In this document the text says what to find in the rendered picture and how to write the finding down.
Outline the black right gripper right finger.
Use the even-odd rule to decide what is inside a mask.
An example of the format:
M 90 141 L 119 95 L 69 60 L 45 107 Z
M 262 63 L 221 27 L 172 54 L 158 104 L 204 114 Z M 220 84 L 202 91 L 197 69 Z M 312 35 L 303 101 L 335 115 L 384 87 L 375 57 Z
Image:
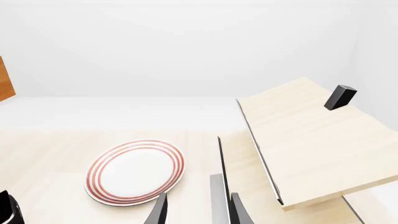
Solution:
M 239 194 L 233 192 L 230 199 L 231 224 L 254 224 L 253 220 L 246 211 Z

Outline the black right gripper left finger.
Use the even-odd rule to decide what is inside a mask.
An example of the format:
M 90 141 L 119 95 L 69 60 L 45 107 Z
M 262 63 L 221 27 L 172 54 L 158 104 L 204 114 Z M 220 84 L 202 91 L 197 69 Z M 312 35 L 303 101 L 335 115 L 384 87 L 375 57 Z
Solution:
M 167 194 L 162 192 L 144 224 L 165 224 L 167 218 L 167 209 Z

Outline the wooden cabinet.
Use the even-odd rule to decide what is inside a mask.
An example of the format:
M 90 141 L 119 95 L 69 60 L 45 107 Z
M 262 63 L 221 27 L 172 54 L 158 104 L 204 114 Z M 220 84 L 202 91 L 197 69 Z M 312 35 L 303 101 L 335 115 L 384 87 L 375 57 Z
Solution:
M 4 61 L 0 56 L 0 101 L 6 100 L 15 95 L 16 93 L 11 79 L 9 78 Z

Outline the white plate with red rings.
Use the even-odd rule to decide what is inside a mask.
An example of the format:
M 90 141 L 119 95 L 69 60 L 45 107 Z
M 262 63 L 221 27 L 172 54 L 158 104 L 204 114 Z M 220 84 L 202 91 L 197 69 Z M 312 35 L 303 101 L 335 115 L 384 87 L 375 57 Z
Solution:
M 183 177 L 186 162 L 176 146 L 138 139 L 112 147 L 88 167 L 83 184 L 95 201 L 115 207 L 156 199 Z

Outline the pale wooden side table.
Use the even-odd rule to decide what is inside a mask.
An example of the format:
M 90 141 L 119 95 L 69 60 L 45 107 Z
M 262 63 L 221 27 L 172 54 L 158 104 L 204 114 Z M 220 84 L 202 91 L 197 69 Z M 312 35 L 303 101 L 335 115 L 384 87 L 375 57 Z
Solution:
M 228 208 L 236 192 L 254 224 L 398 224 L 398 131 L 298 78 L 237 98 L 246 125 L 219 138 Z

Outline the black block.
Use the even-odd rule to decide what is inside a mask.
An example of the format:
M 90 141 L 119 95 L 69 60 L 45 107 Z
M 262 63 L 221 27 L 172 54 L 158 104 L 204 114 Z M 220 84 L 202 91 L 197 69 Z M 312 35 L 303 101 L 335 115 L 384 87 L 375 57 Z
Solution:
M 346 106 L 356 93 L 357 90 L 352 87 L 338 85 L 326 101 L 324 107 L 331 111 Z

